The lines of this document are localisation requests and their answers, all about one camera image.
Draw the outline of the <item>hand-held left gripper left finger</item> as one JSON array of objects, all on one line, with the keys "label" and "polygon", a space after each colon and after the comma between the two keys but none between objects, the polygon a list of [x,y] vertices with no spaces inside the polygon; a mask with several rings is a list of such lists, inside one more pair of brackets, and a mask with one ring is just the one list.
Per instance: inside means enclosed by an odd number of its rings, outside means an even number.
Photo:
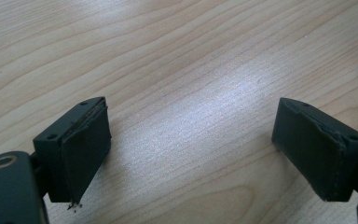
[{"label": "hand-held left gripper left finger", "polygon": [[103,97],[83,101],[34,139],[37,161],[49,174],[54,203],[79,203],[111,148]]}]

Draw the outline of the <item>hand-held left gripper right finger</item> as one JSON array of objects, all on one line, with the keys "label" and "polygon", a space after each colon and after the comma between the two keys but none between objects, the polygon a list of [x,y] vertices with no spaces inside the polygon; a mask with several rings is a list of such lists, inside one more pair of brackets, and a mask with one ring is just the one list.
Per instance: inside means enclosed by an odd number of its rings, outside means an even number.
[{"label": "hand-held left gripper right finger", "polygon": [[272,143],[324,201],[346,202],[358,192],[358,132],[316,107],[279,101]]}]

